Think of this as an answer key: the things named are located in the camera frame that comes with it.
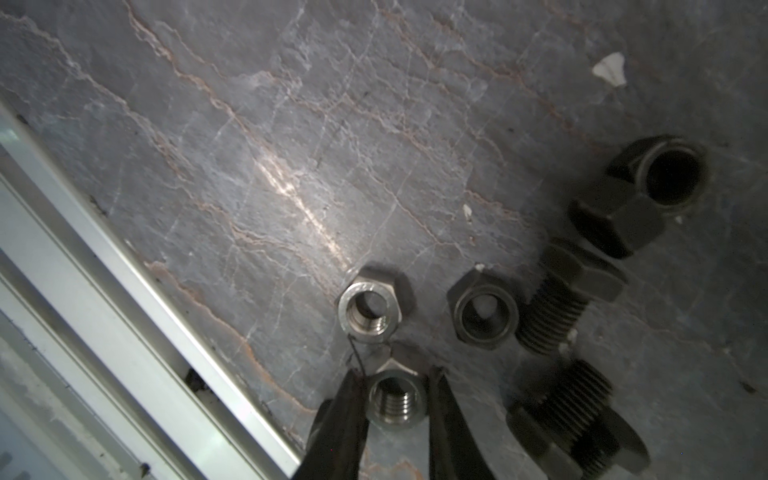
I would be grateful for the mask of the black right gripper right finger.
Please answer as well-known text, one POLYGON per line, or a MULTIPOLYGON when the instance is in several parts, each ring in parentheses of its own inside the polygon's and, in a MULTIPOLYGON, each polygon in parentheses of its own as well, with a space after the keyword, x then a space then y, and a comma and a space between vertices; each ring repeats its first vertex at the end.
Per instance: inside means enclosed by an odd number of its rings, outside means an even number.
POLYGON ((494 479, 448 382, 445 369, 428 376, 429 478, 494 479))

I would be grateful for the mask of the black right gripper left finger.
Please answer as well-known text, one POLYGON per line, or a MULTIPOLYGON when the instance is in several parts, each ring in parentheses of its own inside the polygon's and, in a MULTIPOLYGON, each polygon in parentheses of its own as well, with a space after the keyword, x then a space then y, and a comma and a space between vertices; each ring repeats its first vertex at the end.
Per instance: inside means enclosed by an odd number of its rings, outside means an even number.
POLYGON ((369 428, 366 377, 350 369, 324 405, 313 441, 292 478, 358 479, 369 428))

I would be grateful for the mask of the steel hex nut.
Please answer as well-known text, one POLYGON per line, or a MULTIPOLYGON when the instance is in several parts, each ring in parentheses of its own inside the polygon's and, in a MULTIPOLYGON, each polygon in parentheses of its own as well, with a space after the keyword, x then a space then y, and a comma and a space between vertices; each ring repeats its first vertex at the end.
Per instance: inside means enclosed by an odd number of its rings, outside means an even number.
POLYGON ((341 292, 337 320, 353 340, 380 344, 394 335, 413 305, 410 283, 403 273, 368 265, 341 292))
POLYGON ((414 427, 428 414, 427 373, 395 358, 378 366, 367 384, 367 418, 383 430, 414 427))

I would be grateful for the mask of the black hex bolt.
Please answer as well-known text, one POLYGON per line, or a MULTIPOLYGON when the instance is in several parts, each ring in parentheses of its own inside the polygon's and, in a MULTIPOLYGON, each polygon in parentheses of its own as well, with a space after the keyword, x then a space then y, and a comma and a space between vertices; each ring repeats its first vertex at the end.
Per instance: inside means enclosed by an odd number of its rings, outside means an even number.
POLYGON ((598 250, 625 259, 656 240, 667 219, 692 208, 710 179, 702 144, 675 135, 641 138, 573 198, 568 217, 598 250))
POLYGON ((636 430, 611 407, 612 383, 576 360, 535 404, 517 402, 507 425, 549 479, 599 479, 617 466, 634 475, 651 464, 636 430))
POLYGON ((576 243, 553 238, 543 250, 545 276, 524 308, 516 331, 528 351, 548 355, 567 339, 590 302, 613 302, 628 283, 626 275, 576 243))

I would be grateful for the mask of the black hex nut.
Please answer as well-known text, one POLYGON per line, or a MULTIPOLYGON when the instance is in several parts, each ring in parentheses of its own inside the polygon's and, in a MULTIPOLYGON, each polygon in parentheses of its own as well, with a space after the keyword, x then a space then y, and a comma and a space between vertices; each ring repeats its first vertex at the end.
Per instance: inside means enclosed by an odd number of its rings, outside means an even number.
POLYGON ((448 290, 447 302, 457 338, 474 347, 498 348, 519 322, 512 285, 486 271, 468 271, 448 290))

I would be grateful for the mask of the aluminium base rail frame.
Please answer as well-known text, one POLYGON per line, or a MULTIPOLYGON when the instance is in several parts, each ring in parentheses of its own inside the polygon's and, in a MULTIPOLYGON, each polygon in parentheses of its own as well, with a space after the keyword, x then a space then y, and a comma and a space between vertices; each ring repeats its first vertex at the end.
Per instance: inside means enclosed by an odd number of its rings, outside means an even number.
POLYGON ((287 479, 300 462, 8 105, 1 415, 46 478, 287 479))

